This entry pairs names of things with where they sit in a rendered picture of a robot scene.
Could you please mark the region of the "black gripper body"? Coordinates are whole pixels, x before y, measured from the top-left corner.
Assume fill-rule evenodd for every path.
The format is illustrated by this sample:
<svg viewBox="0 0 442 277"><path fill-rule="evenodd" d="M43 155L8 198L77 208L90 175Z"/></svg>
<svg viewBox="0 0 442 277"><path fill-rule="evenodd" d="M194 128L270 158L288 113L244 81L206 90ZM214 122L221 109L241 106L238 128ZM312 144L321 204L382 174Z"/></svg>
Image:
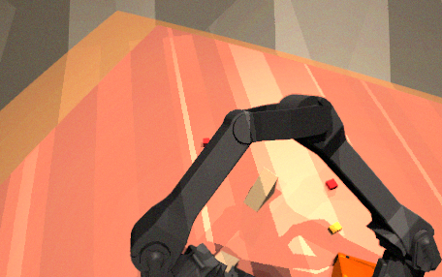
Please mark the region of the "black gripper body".
<svg viewBox="0 0 442 277"><path fill-rule="evenodd" d="M226 268L227 265L219 262L220 264L214 268L214 277L243 277L243 275L235 272L235 271L230 271L230 272L226 272ZM245 273L244 277L255 277L251 274Z"/></svg>

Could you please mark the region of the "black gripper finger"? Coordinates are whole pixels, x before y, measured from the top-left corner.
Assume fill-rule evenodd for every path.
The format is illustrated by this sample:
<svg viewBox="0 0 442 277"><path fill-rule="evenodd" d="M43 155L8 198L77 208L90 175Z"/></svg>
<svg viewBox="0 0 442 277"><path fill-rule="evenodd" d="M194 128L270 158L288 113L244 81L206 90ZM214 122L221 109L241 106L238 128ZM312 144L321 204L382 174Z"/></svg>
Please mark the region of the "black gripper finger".
<svg viewBox="0 0 442 277"><path fill-rule="evenodd" d="M193 250L195 247L196 247L196 246L188 245L188 246L187 246L187 250L186 250L186 252L190 253L191 250Z"/></svg>
<svg viewBox="0 0 442 277"><path fill-rule="evenodd" d="M234 266L232 266L232 268L230 269L230 271L235 271L235 272L237 272L237 273L239 273L239 274L241 274L241 275L243 275L243 277L244 277L244 275L245 275L245 271L244 270L242 270L242 269L240 269L240 268L236 268L236 267L234 267Z"/></svg>

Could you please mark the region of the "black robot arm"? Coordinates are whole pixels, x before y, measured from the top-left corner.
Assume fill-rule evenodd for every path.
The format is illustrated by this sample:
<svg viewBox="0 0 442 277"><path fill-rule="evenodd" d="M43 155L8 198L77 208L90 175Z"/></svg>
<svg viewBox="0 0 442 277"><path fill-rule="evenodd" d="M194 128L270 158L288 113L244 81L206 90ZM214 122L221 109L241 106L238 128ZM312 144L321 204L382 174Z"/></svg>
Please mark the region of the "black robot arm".
<svg viewBox="0 0 442 277"><path fill-rule="evenodd" d="M366 227L385 248L370 277L436 270L442 259L432 224L401 204L351 146L332 104L289 94L279 103L230 111L174 189L134 224L130 258L141 277L214 277L220 263L203 243L181 255L193 223L253 142L282 139L319 156L370 213Z"/></svg>

